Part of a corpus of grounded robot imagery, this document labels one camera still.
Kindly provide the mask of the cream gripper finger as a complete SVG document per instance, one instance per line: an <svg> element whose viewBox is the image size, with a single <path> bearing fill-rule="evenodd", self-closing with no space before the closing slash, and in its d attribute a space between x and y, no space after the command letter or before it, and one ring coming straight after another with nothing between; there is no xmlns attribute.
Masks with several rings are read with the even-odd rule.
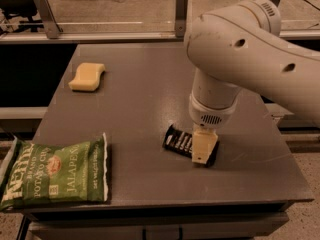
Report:
<svg viewBox="0 0 320 240"><path fill-rule="evenodd" d="M192 161L206 164L218 142L215 129L193 125L192 132Z"/></svg>

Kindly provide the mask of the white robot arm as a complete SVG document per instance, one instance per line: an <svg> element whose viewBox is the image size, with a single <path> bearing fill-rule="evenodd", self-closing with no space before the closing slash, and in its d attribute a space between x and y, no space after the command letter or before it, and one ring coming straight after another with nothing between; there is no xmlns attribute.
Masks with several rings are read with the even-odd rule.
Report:
<svg viewBox="0 0 320 240"><path fill-rule="evenodd" d="M242 88L320 126L320 52L279 37L281 16L270 0L243 0L197 17L184 36L196 67L189 96L192 161L205 164L230 120Z"/></svg>

